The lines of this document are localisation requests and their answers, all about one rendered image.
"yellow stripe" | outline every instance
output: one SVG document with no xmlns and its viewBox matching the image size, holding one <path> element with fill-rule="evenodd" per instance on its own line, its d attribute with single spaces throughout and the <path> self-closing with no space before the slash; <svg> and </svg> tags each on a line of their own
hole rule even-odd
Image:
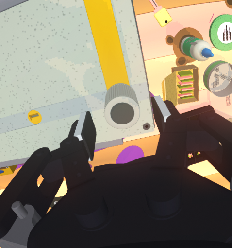
<svg viewBox="0 0 232 248">
<path fill-rule="evenodd" d="M 129 84 L 110 0 L 84 0 L 107 89 Z"/>
</svg>

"blue nozzle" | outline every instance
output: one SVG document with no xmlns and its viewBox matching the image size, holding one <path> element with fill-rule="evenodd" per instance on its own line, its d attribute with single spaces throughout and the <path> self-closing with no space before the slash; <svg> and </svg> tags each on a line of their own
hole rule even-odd
<svg viewBox="0 0 232 248">
<path fill-rule="evenodd" d="M 212 53 L 212 51 L 210 49 L 208 49 L 208 48 L 204 48 L 202 50 L 202 53 L 201 54 L 205 58 L 209 58 L 209 57 L 213 57 L 214 56 L 214 54 Z"/>
</svg>

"glue bottle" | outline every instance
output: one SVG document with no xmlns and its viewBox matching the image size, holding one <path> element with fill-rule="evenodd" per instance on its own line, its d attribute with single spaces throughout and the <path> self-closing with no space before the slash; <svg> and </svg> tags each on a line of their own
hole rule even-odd
<svg viewBox="0 0 232 248">
<path fill-rule="evenodd" d="M 183 39 L 180 49 L 185 55 L 198 61 L 205 61 L 209 57 L 214 56 L 210 44 L 195 37 L 186 37 Z"/>
</svg>

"yellow circular sticker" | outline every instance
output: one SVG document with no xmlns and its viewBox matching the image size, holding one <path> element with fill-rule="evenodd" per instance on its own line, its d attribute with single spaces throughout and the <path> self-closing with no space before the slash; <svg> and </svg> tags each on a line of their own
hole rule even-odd
<svg viewBox="0 0 232 248">
<path fill-rule="evenodd" d="M 39 124 L 42 120 L 41 114 L 36 110 L 31 110 L 28 113 L 28 119 L 33 124 Z"/>
</svg>

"round gray container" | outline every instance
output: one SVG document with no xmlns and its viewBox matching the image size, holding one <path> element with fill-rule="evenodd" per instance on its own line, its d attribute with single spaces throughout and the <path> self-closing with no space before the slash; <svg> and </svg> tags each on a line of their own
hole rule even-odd
<svg viewBox="0 0 232 248">
<path fill-rule="evenodd" d="M 225 97 L 232 94 L 232 64 L 218 60 L 204 72 L 204 85 L 214 95 Z"/>
</svg>

